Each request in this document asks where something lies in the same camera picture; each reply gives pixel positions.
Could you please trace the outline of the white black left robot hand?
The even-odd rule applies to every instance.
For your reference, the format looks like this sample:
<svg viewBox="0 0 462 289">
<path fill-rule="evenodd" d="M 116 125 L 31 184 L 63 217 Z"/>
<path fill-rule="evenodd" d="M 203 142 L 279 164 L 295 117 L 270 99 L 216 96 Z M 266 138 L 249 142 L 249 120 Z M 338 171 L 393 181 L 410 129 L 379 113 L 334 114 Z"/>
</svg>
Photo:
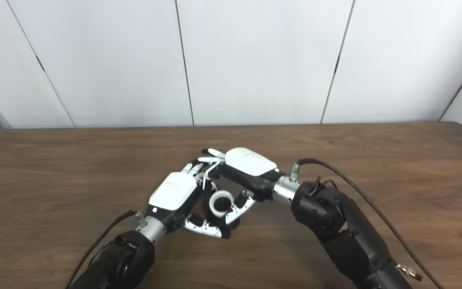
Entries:
<svg viewBox="0 0 462 289">
<path fill-rule="evenodd" d="M 210 197 L 218 192 L 211 179 L 204 179 L 202 168 L 202 164 L 188 163 L 181 171 L 170 173 L 151 195 L 144 220 L 136 230 L 153 244 L 184 228 L 215 238 L 230 238 L 228 230 L 191 212 L 202 196 L 209 204 Z"/>
</svg>

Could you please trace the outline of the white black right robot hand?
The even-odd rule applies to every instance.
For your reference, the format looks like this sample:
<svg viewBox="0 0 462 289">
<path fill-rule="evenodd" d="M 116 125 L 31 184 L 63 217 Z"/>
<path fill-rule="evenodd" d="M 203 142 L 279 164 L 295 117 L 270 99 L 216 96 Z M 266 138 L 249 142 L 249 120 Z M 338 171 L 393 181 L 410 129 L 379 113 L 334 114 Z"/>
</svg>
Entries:
<svg viewBox="0 0 462 289">
<path fill-rule="evenodd" d="M 201 152 L 205 156 L 199 157 L 197 162 L 210 166 L 205 172 L 206 179 L 223 176 L 243 187 L 226 214 L 220 216 L 220 226 L 230 227 L 257 201 L 273 200 L 275 183 L 286 176 L 275 162 L 247 148 L 238 147 L 226 153 L 215 149 Z"/>
</svg>

